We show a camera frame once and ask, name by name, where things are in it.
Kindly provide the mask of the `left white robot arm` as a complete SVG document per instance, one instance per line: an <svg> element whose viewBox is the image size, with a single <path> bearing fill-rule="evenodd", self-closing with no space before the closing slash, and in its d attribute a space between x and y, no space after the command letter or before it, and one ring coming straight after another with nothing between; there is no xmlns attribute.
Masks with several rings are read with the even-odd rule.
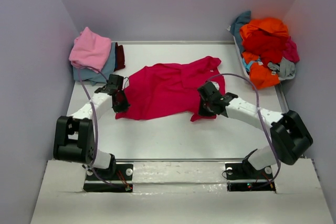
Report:
<svg viewBox="0 0 336 224"><path fill-rule="evenodd" d="M53 157L59 161L83 164L99 180L116 174L116 159L98 148L98 120L109 110L121 113L130 104L124 92L124 77L111 74L102 87L88 96L88 102L69 116L56 122Z"/></svg>

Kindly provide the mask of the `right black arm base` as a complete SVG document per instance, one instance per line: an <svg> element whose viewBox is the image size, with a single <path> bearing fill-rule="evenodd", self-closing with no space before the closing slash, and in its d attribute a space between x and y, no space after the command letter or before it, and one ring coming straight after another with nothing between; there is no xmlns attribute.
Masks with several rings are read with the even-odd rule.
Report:
<svg viewBox="0 0 336 224"><path fill-rule="evenodd" d="M272 169L270 166L262 170L246 173L242 163L226 163L222 171L222 177L226 179L229 192L246 191L273 191L276 192Z"/></svg>

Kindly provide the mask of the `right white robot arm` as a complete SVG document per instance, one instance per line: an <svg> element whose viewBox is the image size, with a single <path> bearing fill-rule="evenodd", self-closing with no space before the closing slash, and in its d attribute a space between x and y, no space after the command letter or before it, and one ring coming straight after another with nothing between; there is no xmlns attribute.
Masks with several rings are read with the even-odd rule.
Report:
<svg viewBox="0 0 336 224"><path fill-rule="evenodd" d="M268 166L295 164L313 144L309 131L295 111L281 113L263 109L233 93L221 94L210 81L197 90L201 98L200 116L222 115L264 131L269 144L250 152L239 169L248 178L255 177Z"/></svg>

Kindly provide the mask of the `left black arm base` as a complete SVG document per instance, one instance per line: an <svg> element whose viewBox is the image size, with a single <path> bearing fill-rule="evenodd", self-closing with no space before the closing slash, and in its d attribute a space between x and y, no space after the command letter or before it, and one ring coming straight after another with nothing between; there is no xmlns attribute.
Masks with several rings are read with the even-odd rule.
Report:
<svg viewBox="0 0 336 224"><path fill-rule="evenodd" d="M114 174L104 174L97 170L99 179L89 167L86 169L83 190L88 193L132 193L133 163L117 162Z"/></svg>

